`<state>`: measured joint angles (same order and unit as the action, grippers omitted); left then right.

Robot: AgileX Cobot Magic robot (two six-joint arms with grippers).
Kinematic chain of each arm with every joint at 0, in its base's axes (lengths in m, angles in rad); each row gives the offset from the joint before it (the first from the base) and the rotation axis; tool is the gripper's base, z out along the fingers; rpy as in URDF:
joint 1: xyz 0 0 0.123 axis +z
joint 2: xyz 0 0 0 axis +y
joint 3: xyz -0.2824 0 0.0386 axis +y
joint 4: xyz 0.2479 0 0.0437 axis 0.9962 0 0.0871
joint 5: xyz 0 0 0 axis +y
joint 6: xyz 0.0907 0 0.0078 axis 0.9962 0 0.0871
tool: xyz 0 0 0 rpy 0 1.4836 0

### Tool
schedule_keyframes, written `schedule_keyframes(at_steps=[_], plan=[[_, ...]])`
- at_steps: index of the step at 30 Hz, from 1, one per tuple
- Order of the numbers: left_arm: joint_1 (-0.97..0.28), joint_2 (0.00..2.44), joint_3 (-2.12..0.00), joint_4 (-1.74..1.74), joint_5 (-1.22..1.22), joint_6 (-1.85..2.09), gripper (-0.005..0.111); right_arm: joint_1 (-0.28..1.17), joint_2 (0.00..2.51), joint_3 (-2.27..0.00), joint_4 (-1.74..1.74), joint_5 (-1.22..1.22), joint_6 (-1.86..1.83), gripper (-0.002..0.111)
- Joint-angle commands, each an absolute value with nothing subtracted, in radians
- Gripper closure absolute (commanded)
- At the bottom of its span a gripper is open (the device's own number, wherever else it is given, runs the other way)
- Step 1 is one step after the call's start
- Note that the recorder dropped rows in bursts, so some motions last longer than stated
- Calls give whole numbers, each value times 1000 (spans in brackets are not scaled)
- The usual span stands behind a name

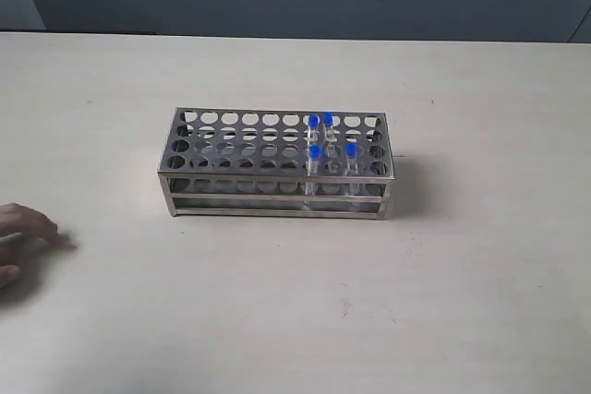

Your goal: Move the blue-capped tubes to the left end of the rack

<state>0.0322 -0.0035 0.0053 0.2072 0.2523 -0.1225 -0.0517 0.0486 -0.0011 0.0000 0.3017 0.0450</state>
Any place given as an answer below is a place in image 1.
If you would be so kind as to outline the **person's bare hand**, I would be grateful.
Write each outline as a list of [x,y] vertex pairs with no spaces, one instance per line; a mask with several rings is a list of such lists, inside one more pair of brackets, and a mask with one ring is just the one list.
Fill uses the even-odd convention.
[[24,274],[24,260],[30,246],[74,247],[68,233],[62,233],[48,216],[18,203],[1,206],[1,289],[18,281]]

